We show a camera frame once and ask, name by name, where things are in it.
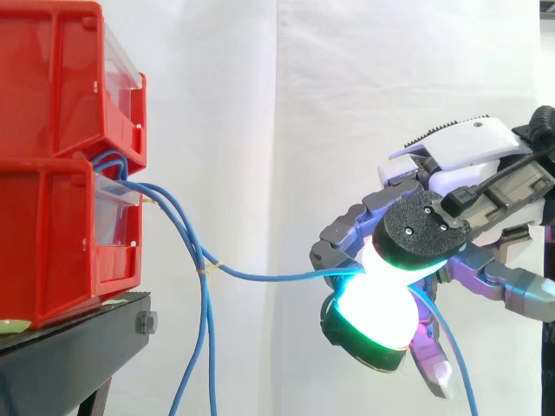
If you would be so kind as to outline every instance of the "blue cable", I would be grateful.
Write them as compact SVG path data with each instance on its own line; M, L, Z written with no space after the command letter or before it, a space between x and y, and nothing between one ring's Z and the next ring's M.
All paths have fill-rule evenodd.
M160 208L166 213L166 215L170 218L170 220L175 224L178 232L180 233L183 241L186 244L186 247L191 254L195 265L197 265L198 270L204 270L204 258L206 257L211 263L217 264L219 260L212 255L208 250L204 249L194 232L191 223L189 222L186 214L183 212L179 202L166 190L163 188L152 185L152 184L135 184L133 182L121 181L121 183L130 189L134 189L137 192L143 193L147 195L152 200L156 201ZM181 221L176 217L175 213L170 209L167 205L166 201L158 195L161 194L163 197L167 198L168 201L173 205L175 210L180 215ZM354 275L361 273L360 269L327 269L327 270L318 270L309 273L297 274L297 275L289 275L289 276L262 276L262 275L251 275L236 271L227 267L225 265L221 265L219 267L224 272L228 273L231 276L235 276L244 280L250 280L255 282L291 282L291 281L298 281L298 280L305 280L311 279L315 277L321 276L337 276L337 275ZM206 324L208 326L208 336L209 336L209 389L210 389L210 407L211 407L211 415L216 416L216 385L215 385L215 331L214 331L214 322L213 322L213 315L212 315L212 304L210 301L210 295L208 293L208 289L206 287L206 275L202 272L199 273L199 278L201 282L201 296L202 296L202 303L201 303L201 318L200 318L200 325L199 325L199 338L197 339L197 345L195 346L193 356L187 365L186 371L183 374L183 379L181 380L180 387L175 395L173 400L172 409L170 410L170 416L174 416L177 412L179 407L179 403L181 397L185 391L185 387L193 368L199 358L199 353L202 348L202 343L205 336L206 331ZM478 410L476 407L475 398L473 395L473 389L470 384L470 378L468 375L467 367L464 362L464 358L462 357L462 353L460 352L459 346L454 339L453 333L451 332L447 322L441 315L441 312L437 309L432 301L426 296L424 292L421 290L409 287L411 292L415 294L418 298L422 300L424 304L430 309L432 314L434 314L435 318L437 319L438 323L441 325L443 331L447 335L449 343L451 344L453 351L455 353L455 357L457 362L459 363L460 371L462 373L463 382L465 385L465 389L467 390L467 398L468 403L471 409L471 413L473 416L479 416Z
M134 182L127 182L124 180L120 181L120 183L122 183L123 185L127 186L130 189L133 189L137 192L147 195L149 198L151 198L152 200L158 203L162 211L164 211L166 215L172 220L173 224L175 225L178 232L180 233L181 238L185 243L185 246L189 250L191 257L193 258L193 261L195 263L197 270L204 270L205 261L204 261L204 257L202 256L202 247L200 246L200 242L197 239L196 234L194 233L194 231L187 232L187 230L185 229L185 226L178 220L178 218L175 216L171 208L167 205L166 201L158 193L143 185L135 184ZM202 344L205 338L207 323L209 326L209 331L210 331L210 328L212 328L212 336L210 336L209 334L209 337L210 337L209 342L210 344L212 344L212 346L215 343L214 334L213 334L214 325L213 325L213 317L212 317L212 305L210 304L208 289L206 287L206 274L203 271L199 271L199 280L200 280L200 296L201 296L199 336L197 338L197 343L193 351L193 356L191 357L191 360L187 364L185 373L183 374L183 378L181 379L181 382L180 382L180 386L178 387L175 397L173 398L173 403L169 412L169 416L175 416L175 414L177 413L177 409L180 406L181 398L183 397L183 393L185 392L186 385L189 382L194 366L196 365L197 360L199 359L200 351L202 349ZM211 389L211 405L210 405L212 416L217 415L216 401L215 401L215 365L214 365L215 357L214 355L215 353L212 351L213 364L212 364L211 384L213 384L213 388Z
M181 220L183 221L183 225L186 228L185 232L188 231L189 233L192 233L196 238L196 234L193 231L193 226L191 225L191 222L189 221L189 218L187 217L187 215L183 211L183 208L181 208L180 203L177 201L177 199L175 199L173 197L173 195L171 193L166 191L164 188L162 188L160 186L157 186L157 185L153 185L153 184L148 184L148 183L135 184L133 182L125 182L125 181L122 181L121 183L123 185L127 186L127 187L130 187L131 189L135 189L138 192L141 192L141 190L140 190L141 188L138 188L138 187L133 188L132 187L133 185L139 185L141 187L146 187L147 189L156 191L159 194L161 194L162 196L164 196L173 205L175 210L180 215ZM177 218L174 217L173 212L172 212L171 216L170 216L170 214L168 214L166 212L166 210L164 210L164 212L168 215L168 217L170 217L170 219L172 219L172 222L174 224L176 224L176 226L177 226L177 223L180 224L180 221ZM204 247L202 248L202 253L204 254L204 257L206 257L210 263L212 263L212 264L218 264L219 263L219 260L212 253L210 253L210 251L208 251ZM308 273L301 273L301 274L296 274L296 275L266 276L266 275L252 275L252 274L248 274L248 273L242 273L240 271L232 269L229 266L226 266L225 264L222 264L221 266L219 266L219 268L221 270L223 270L225 273L227 273L228 275L239 278L239 279L248 280L248 281L251 281L251 282L274 282L274 283L277 283L277 282L295 282L295 281L299 281L299 280L308 280L308 279L314 279L314 278L323 277L323 276L357 275L359 273L364 272L364 270L357 269L357 268L337 268L337 269L325 269L325 270L311 271L311 272L308 272Z
M93 166L96 166L101 162L101 160L103 160L104 158L106 158L108 156L112 156L114 154L117 155L120 158L121 162L123 163L123 168L122 168L122 171L121 171L121 179L127 180L127 177L129 176L129 164L127 162L127 158L123 154L118 152L117 150L114 150L114 149L105 150L104 152L101 152L101 153L97 154L96 156L94 156L90 160L90 163L92 163Z
M95 172L102 172L104 169L108 169L109 167L118 166L118 172L115 175L116 180L121 178L123 173L123 162L119 159L109 160L108 162L101 163L94 167Z
M473 416L478 416L478 407L476 406L476 399L474 398L474 391L472 389L472 385L470 383L470 376L468 375L467 364L465 363L464 358L462 357L462 352L460 351L459 344L454 338L451 329L447 325L447 321L441 314L440 310L435 306L435 304L430 300L428 295L424 293L422 290L414 287L408 286L408 290L410 290L416 297L418 297L427 307L430 309L430 312L435 316L435 319L440 324L441 329L447 336L449 343L451 344L451 348L453 349L454 356L459 363L460 373L462 374L462 381L465 385L465 390L467 391L467 399L468 405L470 406L470 413Z
M210 414L217 416L216 405L216 331L214 329L214 317L212 315L212 302L208 296L208 391L210 396Z

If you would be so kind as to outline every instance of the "white wall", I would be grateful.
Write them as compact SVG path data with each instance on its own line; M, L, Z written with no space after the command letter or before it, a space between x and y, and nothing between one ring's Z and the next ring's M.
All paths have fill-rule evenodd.
M110 0L104 15L147 75L146 171L166 187L203 244L240 270L266 271L275 94L272 0ZM196 341L199 283L173 225L145 206L141 290L159 328L115 377L106 415L167 414ZM222 414L255 415L265 286L217 274L210 285ZM208 412L207 344L179 414Z
M278 16L274 269L307 268L320 230L379 189L376 167L403 143L482 114L525 124L537 105L535 2L282 0ZM536 268L541 248L528 251ZM329 292L276 287L275 415L469 414L462 389L436 399L410 357L380 374L332 347L318 324ZM540 323L458 283L438 295L480 414L540 414Z
M278 14L276 0L101 3L148 79L148 168L134 179L173 192L203 243L241 270L308 270L320 230L379 188L376 167L404 142L485 113L525 123L537 104L534 2L280 0ZM114 377L108 415L165 414L196 338L193 263L154 206L144 241L140 288L160 326ZM462 392L434 398L410 359L384 375L329 345L323 282L266 293L213 280L221 414L468 414ZM458 283L439 298L482 414L539 414L540 325ZM180 414L208 414L206 356Z
M539 67L539 98L542 104L555 106L555 20L542 20Z

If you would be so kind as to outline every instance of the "black cable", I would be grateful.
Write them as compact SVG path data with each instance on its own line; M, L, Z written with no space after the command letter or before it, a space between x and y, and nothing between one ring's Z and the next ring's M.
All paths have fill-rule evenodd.
M546 156L547 154L549 154L553 150L555 150L555 146L551 146L551 147L549 147L545 150L539 151L539 152L534 152L534 153L531 153L531 154L527 154L524 158L514 162L512 165L509 165L505 169L502 169L499 172L495 173L491 178L488 178L488 179L484 180L482 183L480 183L479 185L475 186L474 189L473 189L474 192L478 196L480 196L482 193L484 193L487 190L487 188L489 188L495 182L503 179L505 176L513 173L517 169L520 169L521 167L532 163L534 160L537 160L539 158L542 158L542 157Z
M543 158L554 150L555 146L550 146L544 150L528 154L524 158L514 162L512 165L507 166L505 169L500 170L491 178L484 180L476 186L461 186L454 191L451 191L441 200L441 208L443 208L443 210L451 217L458 217L464 210L474 205L478 198L485 191L487 191L491 185L495 184L507 175L519 170L521 167L532 163L534 160Z

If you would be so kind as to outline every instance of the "metal bolt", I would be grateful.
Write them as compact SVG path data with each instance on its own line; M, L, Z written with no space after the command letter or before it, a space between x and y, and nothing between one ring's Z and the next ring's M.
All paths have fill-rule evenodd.
M141 312L137 318L139 323L139 333L144 335L152 335L158 327L158 314L154 311Z

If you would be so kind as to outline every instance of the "red storage bin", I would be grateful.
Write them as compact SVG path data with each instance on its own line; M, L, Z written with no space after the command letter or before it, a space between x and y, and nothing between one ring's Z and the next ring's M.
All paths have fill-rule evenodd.
M0 159L0 189L0 333L82 314L140 283L139 193L83 159Z
M147 163L146 79L91 2L0 0L0 157Z

